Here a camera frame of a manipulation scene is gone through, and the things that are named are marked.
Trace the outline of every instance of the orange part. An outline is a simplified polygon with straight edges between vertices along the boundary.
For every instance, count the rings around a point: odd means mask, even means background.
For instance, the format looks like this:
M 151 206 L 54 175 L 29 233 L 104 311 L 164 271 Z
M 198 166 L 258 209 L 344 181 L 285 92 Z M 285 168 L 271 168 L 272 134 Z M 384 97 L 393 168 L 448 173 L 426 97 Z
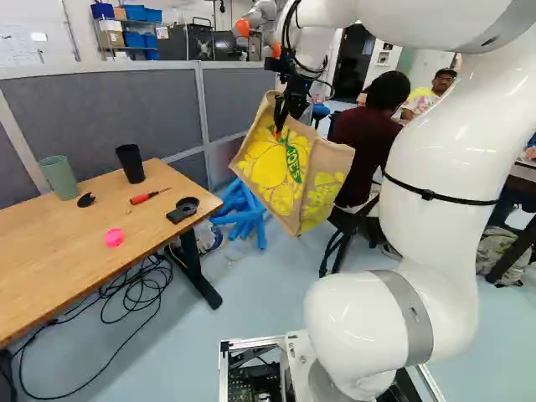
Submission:
M 234 27 L 236 28 L 236 30 L 238 31 L 240 36 L 243 36 L 245 38 L 249 38 L 249 36 L 250 36 L 250 28 L 251 28 L 251 24 L 250 24 L 249 20 L 247 20 L 245 18 L 241 18 L 236 22 Z
M 274 59 L 279 59 L 281 57 L 281 45 L 277 41 L 271 45 L 271 57 Z
M 149 194 L 137 195 L 136 197 L 131 198 L 132 205 L 141 204 L 143 201 L 147 201 L 151 196 Z

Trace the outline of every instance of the yellow shirt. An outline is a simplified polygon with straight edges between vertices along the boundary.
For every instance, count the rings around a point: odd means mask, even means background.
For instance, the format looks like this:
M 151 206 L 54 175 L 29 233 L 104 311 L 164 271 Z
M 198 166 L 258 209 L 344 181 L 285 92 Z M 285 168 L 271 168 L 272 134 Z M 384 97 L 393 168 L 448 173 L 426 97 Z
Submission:
M 410 93 L 408 100 L 402 105 L 402 109 L 408 109 L 416 115 L 420 115 L 430 109 L 439 98 L 430 88 L 417 88 Z

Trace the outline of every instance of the black cable bundle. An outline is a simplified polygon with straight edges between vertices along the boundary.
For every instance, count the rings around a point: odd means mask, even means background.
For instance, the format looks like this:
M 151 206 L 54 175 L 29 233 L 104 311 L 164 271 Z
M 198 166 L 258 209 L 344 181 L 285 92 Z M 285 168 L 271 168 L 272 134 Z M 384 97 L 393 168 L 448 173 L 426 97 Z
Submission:
M 133 268 L 125 272 L 123 275 L 118 276 L 115 280 L 111 282 L 108 286 L 103 286 L 99 288 L 98 292 L 92 293 L 87 296 L 84 300 L 78 303 L 76 306 L 70 308 L 64 315 L 63 319 L 54 319 L 53 321 L 47 322 L 39 330 L 37 330 L 24 345 L 17 350 L 9 358 L 9 363 L 11 363 L 14 358 L 20 354 L 20 360 L 18 364 L 18 380 L 20 382 L 20 387 L 22 391 L 29 397 L 37 400 L 54 400 L 62 399 L 72 394 L 77 393 L 87 385 L 91 384 L 99 375 L 101 375 L 110 365 L 112 360 L 117 356 L 117 354 L 126 346 L 126 344 L 134 338 L 134 336 L 145 327 L 160 311 L 160 306 L 162 305 L 162 293 L 166 290 L 168 285 L 173 279 L 172 268 L 168 266 L 162 266 L 162 263 L 165 260 L 160 255 L 150 255 L 143 262 L 139 270 L 132 274 L 134 271 Z M 125 308 L 125 312 L 116 319 L 108 320 L 105 319 L 105 310 L 109 306 L 109 303 L 117 297 L 120 297 L 122 294 L 122 304 Z M 80 308 L 85 304 L 85 302 L 90 299 L 92 296 L 97 296 L 97 298 L 91 303 L 87 304 L 85 307 Z M 90 379 L 83 383 L 80 387 L 73 389 L 72 391 L 54 396 L 54 397 L 41 397 L 35 394 L 32 394 L 28 390 L 27 385 L 23 380 L 23 363 L 24 363 L 24 354 L 28 346 L 30 346 L 36 340 L 37 336 L 47 328 L 57 327 L 58 325 L 66 324 L 67 322 L 73 321 L 76 319 L 82 312 L 87 310 L 90 307 L 93 307 L 96 303 L 104 301 L 102 308 L 100 310 L 100 319 L 104 324 L 114 324 L 126 318 L 132 312 L 139 312 L 150 307 L 152 304 L 156 304 L 156 309 L 147 320 L 145 320 L 142 325 L 140 325 L 136 331 L 134 331 L 126 340 L 121 344 L 121 346 L 111 355 L 110 359 L 106 362 L 104 366 Z M 11 379 L 4 371 L 3 366 L 0 364 L 0 372 L 2 376 L 8 381 L 9 386 L 12 390 L 12 393 L 16 395 L 16 389 L 13 384 L 13 379 Z
M 282 28 L 282 31 L 281 31 L 281 40 L 283 41 L 282 50 L 283 50 L 284 53 L 287 54 L 289 60 L 292 61 L 292 63 L 293 63 L 293 65 L 292 65 L 293 71 L 292 72 L 294 74 L 300 76 L 304 80 L 318 81 L 321 84 L 329 86 L 331 93 L 330 93 L 330 96 L 328 97 L 328 99 L 332 99 L 333 96 L 335 95 L 335 90 L 333 88 L 333 85 L 331 85 L 330 83 L 328 83 L 328 82 L 326 82 L 324 80 L 320 80 L 320 77 L 322 76 L 322 74 L 324 73 L 324 70 L 327 67 L 327 62 L 328 62 L 327 56 L 324 59 L 324 62 L 322 64 L 322 68 L 320 68 L 319 70 L 315 70 L 315 69 L 312 69 L 312 68 L 304 65 L 300 60 L 298 60 L 298 58 L 296 57 L 296 51 L 294 49 L 292 49 L 291 37 L 290 37 L 290 34 L 289 34 L 289 27 L 291 25 L 292 16 L 294 15 L 295 19 L 296 19 L 296 26 L 298 28 L 300 28 L 300 24 L 298 23 L 298 17 L 297 17 L 297 9 L 298 9 L 298 6 L 300 5 L 301 2 L 302 2 L 302 0 L 294 0 L 294 3 L 290 6 L 290 8 L 288 10 L 288 13 L 285 16 L 285 22 L 283 23 L 283 28 Z M 311 74 L 315 74 L 316 76 L 315 77 L 307 77 L 305 75 L 301 75 L 296 70 L 296 65 L 298 67 L 300 67 L 302 70 L 305 70 L 305 71 L 307 71 L 308 73 L 311 73 Z

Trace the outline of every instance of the red screwdriver handle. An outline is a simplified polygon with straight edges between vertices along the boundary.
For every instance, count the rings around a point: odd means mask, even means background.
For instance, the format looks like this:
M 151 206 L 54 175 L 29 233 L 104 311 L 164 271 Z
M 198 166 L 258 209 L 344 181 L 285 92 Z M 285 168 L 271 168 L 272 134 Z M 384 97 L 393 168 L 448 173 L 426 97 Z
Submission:
M 143 201 L 147 201 L 150 197 L 151 197 L 151 194 L 137 195 L 136 197 L 131 198 L 131 204 L 132 205 L 141 204 Z

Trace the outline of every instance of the whiteboard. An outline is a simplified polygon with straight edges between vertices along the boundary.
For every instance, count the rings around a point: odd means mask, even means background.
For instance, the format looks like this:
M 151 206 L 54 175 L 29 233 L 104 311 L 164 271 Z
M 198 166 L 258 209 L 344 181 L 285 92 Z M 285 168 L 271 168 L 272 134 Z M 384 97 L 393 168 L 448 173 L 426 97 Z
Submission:
M 0 67 L 41 64 L 30 32 L 20 25 L 0 25 Z

